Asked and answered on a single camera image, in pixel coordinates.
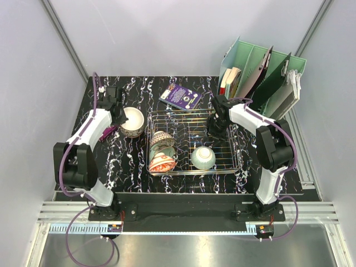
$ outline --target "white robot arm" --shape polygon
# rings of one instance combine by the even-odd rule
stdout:
[[[295,155],[288,139],[266,121],[278,125],[291,136],[287,121],[264,117],[248,108],[242,100],[229,101],[224,95],[215,96],[211,102],[216,113],[208,119],[209,136],[224,140],[226,129],[231,123],[241,125],[256,136],[257,157],[263,169],[254,212],[259,215],[271,211],[278,204],[283,172],[291,165]]]
[[[113,211],[118,209],[118,204],[114,201],[116,195],[98,179],[92,152],[105,129],[112,123],[123,124],[127,120],[121,103],[122,94],[122,89],[107,87],[105,95],[98,101],[99,108],[89,112],[87,120],[67,142],[56,143],[53,148],[56,182],[61,183],[61,161],[66,157],[61,171],[63,185],[83,192],[96,206],[110,207]]]
[[[253,116],[252,113],[255,113],[263,120],[257,118],[257,116]],[[231,122],[241,125],[254,136],[256,136],[256,129],[260,128],[261,126],[269,126],[269,124],[267,122],[264,122],[264,120],[271,120],[267,117],[259,115],[257,112],[251,110],[250,108],[245,107],[245,105],[242,103],[233,106],[229,110],[229,116]],[[263,205],[271,204],[277,201],[277,196],[274,192],[274,189],[275,187],[279,189],[280,184],[282,182],[283,174],[280,175],[278,184],[276,184],[278,180],[278,175],[286,169],[287,166],[282,166],[276,171],[272,172],[268,169],[262,168],[261,182],[256,192],[256,196]]]

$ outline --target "folder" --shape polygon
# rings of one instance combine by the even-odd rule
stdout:
[[[269,61],[271,58],[273,46],[270,47],[264,57],[261,59],[259,64],[253,70],[253,73],[248,77],[241,88],[238,89],[236,97],[249,97],[256,90],[256,88],[261,84],[264,77],[266,76]]]
[[[290,55],[291,53],[255,90],[252,96],[253,103],[249,106],[252,110],[259,112],[261,106],[267,103],[268,99],[283,85],[288,73]]]

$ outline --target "cup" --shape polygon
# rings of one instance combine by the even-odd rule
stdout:
[[[145,129],[145,118],[142,112],[134,107],[123,109],[128,120],[120,125],[120,130],[126,137],[139,137]]]
[[[150,172],[165,172],[173,169],[176,162],[171,157],[166,156],[164,153],[159,153],[150,163]]]
[[[199,170],[208,170],[215,165],[215,153],[212,149],[201,146],[191,154],[191,163]]]
[[[158,131],[154,133],[150,145],[151,147],[153,147],[154,145],[173,146],[174,143],[174,138],[169,133]]]
[[[176,151],[172,146],[155,144],[150,149],[150,162],[160,153],[173,158],[175,152]]]

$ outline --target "gray wall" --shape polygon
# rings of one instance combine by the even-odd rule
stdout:
[[[296,113],[325,200],[333,201],[356,263],[356,2],[334,1],[302,57]]]
[[[236,38],[295,52],[322,0],[51,0],[88,73],[219,75]]]
[[[85,84],[38,0],[0,8],[0,265],[23,266]]]

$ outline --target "purple book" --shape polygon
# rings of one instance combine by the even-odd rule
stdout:
[[[168,85],[160,97],[161,101],[185,111],[193,110],[200,99],[200,93],[176,85],[175,83]]]

